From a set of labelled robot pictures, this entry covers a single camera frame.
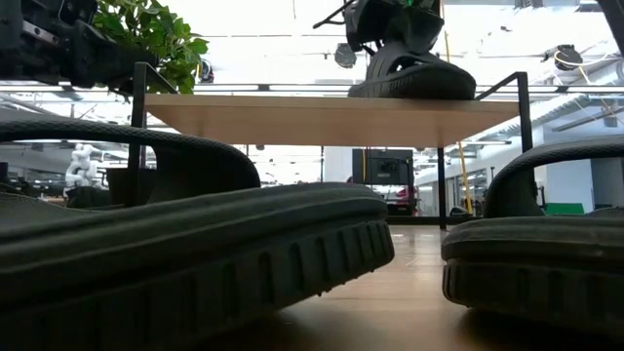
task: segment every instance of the black metal frame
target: black metal frame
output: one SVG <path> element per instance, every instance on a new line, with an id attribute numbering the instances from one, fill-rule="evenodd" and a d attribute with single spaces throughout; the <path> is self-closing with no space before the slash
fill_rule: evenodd
<path id="1" fill-rule="evenodd" d="M 148 81 L 161 86 L 170 94 L 177 94 L 174 88 L 158 71 L 147 62 L 135 63 L 133 75 L 133 115 L 131 126 L 145 128 L 147 124 L 147 112 L 145 111 L 145 94 L 147 94 Z M 145 146 L 130 144 L 128 152 L 129 191 L 126 206 L 136 206 L 139 201 L 139 174 L 140 169 L 145 167 Z"/>
<path id="2" fill-rule="evenodd" d="M 131 125 L 137 128 L 145 128 L 146 111 L 145 111 L 145 94 L 147 93 L 147 82 L 151 80 L 154 84 L 160 85 L 171 94 L 177 94 L 165 78 L 163 78 L 154 67 L 146 62 L 138 62 L 135 64 L 135 75 L 133 78 L 133 115 Z M 522 139 L 523 152 L 527 152 L 533 147 L 533 134 L 530 121 L 530 100 L 528 95 L 528 78 L 526 72 L 515 72 L 509 77 L 503 79 L 498 84 L 492 86 L 485 92 L 479 94 L 475 99 L 481 100 L 496 93 L 500 88 L 510 83 L 518 82 L 518 105 L 520 111 L 520 130 Z M 128 192 L 128 206 L 135 206 L 138 201 L 138 177 L 140 169 L 145 166 L 145 148 L 143 145 L 130 145 L 128 171 L 130 174 L 130 191 Z M 321 167 L 321 177 L 323 178 L 323 166 Z M 411 225 L 432 225 L 436 222 L 440 224 L 440 229 L 447 230 L 447 225 L 455 224 L 457 221 L 447 217 L 447 182 L 445 174 L 445 150 L 443 147 L 438 148 L 438 207 L 440 216 L 435 217 L 410 217 L 398 219 L 402 224 Z"/>

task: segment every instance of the wooden shelf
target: wooden shelf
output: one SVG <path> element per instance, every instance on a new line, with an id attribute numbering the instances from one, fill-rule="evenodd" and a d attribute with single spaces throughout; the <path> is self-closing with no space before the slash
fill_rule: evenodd
<path id="1" fill-rule="evenodd" d="M 518 116 L 515 102 L 147 95 L 182 134 L 229 144 L 442 147 Z"/>

